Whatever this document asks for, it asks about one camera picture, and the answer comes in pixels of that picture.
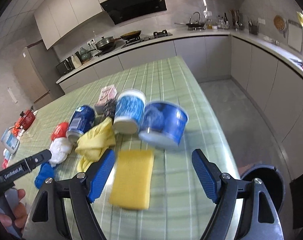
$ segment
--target electric outlet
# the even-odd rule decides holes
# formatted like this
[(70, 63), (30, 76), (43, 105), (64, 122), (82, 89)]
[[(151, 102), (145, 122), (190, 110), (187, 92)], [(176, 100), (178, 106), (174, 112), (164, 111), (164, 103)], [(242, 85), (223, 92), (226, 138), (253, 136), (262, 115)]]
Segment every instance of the electric outlet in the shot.
[(87, 41), (87, 45), (93, 45), (95, 44), (95, 39), (91, 39), (90, 41)]

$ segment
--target blue can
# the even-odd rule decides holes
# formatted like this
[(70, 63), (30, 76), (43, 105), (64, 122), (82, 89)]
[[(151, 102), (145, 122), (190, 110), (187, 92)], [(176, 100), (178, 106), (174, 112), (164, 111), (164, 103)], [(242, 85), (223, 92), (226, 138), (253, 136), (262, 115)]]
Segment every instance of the blue can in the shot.
[(84, 105), (77, 108), (69, 122), (69, 127), (66, 132), (68, 140), (77, 144), (79, 137), (87, 133), (94, 124), (95, 111), (90, 106)]
[(146, 97), (136, 89), (122, 91), (117, 99), (114, 129), (119, 133), (134, 134), (143, 119)]
[(145, 106), (139, 138), (161, 148), (178, 147), (188, 115), (178, 105), (152, 101)]

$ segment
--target refrigerator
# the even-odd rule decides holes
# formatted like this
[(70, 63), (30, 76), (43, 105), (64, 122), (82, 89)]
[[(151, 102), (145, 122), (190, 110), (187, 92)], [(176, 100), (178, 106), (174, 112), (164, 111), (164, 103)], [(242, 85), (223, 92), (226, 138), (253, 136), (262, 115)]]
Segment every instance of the refrigerator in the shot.
[(55, 51), (47, 50), (43, 40), (28, 45), (18, 56), (14, 73), (35, 110), (65, 94), (56, 84), (60, 78), (56, 70), (58, 64)]

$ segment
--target cutting board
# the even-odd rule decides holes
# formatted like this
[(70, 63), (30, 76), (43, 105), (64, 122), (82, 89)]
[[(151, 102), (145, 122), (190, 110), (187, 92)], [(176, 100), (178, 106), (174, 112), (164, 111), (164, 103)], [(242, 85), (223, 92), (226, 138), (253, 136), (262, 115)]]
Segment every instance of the cutting board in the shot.
[(302, 28), (296, 22), (288, 20), (288, 46), (301, 52)]

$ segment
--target white plastic bag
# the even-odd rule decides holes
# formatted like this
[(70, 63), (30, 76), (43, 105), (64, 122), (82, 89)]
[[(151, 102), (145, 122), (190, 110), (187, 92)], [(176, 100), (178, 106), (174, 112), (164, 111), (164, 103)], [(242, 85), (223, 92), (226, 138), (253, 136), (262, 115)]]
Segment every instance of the white plastic bag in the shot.
[(72, 144), (65, 137), (53, 140), (50, 145), (50, 152), (52, 154), (52, 158), (49, 161), (50, 166), (55, 167), (66, 160), (67, 155), (72, 152), (72, 148)]

